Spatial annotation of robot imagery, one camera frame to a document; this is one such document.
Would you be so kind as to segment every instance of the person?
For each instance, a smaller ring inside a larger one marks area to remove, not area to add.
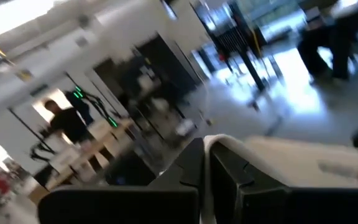
[[[62,134],[64,134],[73,144],[93,139],[93,136],[88,131],[75,108],[67,108],[63,110],[53,100],[47,100],[44,103],[44,106],[55,115],[50,121],[49,130],[51,133],[56,134],[58,137],[62,137]],[[113,158],[112,154],[106,148],[102,149],[100,153],[108,161]],[[95,172],[102,168],[96,156],[93,156],[89,160],[89,163]]]
[[[72,91],[65,92],[66,99],[70,102],[70,104],[79,112],[82,119],[85,122],[85,125],[89,126],[93,123],[93,118],[90,114],[90,106],[85,103],[82,99],[79,99],[75,96],[75,93]]]
[[[349,72],[347,59],[351,53],[351,44],[357,41],[358,1],[346,5],[339,1],[331,9],[334,22],[326,25],[322,20],[313,21],[302,33],[298,51],[309,73],[314,79],[331,73],[326,62],[317,52],[318,47],[328,47],[333,53],[332,77],[347,81]]]

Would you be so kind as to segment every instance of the man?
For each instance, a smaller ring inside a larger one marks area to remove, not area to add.
[[[327,26],[321,19],[312,21],[302,34],[298,51],[310,74],[318,79],[330,70],[317,49],[330,48],[333,53],[333,78],[348,80],[347,59],[351,54],[352,42],[357,41],[358,1],[352,4],[339,1],[330,13],[334,23]]]
[[[64,133],[74,144],[93,139],[93,136],[86,128],[86,125],[82,122],[75,108],[63,110],[53,100],[47,100],[44,106],[55,115],[50,121],[50,131],[52,133],[55,133],[59,137],[61,137]],[[102,149],[100,153],[108,161],[113,158],[111,153],[106,148]],[[102,168],[95,156],[89,160],[89,163],[96,172]]]

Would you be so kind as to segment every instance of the green light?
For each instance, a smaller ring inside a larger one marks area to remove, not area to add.
[[[117,123],[112,118],[109,118],[109,120],[114,127],[118,127]]]

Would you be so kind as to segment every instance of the person's legs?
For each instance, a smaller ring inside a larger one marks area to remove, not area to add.
[[[80,142],[82,141],[92,141],[94,140],[94,137],[92,136],[92,134],[88,131],[86,132],[86,134],[81,138]],[[97,172],[99,170],[102,169],[102,166],[100,165],[98,159],[96,158],[96,156],[92,156],[88,162],[91,164],[92,169]]]
[[[331,37],[331,52],[333,53],[333,78],[349,79],[347,60],[350,56],[351,40],[341,30],[333,32]]]
[[[230,65],[230,59],[229,58],[225,58],[224,59],[224,63],[227,65],[227,67],[229,68],[230,72],[233,73],[233,68]]]
[[[331,52],[333,53],[333,78],[349,79],[347,61],[351,54],[352,42],[357,40],[358,13],[336,20],[331,35]]]
[[[321,27],[314,30],[308,30],[302,35],[302,41],[298,45],[298,51],[303,63],[309,73],[318,77],[328,69],[327,63],[318,53],[318,47],[329,45],[329,34],[331,27]]]

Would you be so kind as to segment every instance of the window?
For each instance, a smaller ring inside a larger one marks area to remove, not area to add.
[[[231,21],[230,7],[227,3],[224,3],[218,9],[210,10],[209,15],[211,15],[211,18],[217,27]]]
[[[165,2],[165,0],[161,0],[162,5],[164,6],[164,9],[166,10],[168,17],[171,20],[177,20],[177,15],[175,14],[175,12],[172,10],[171,6]]]

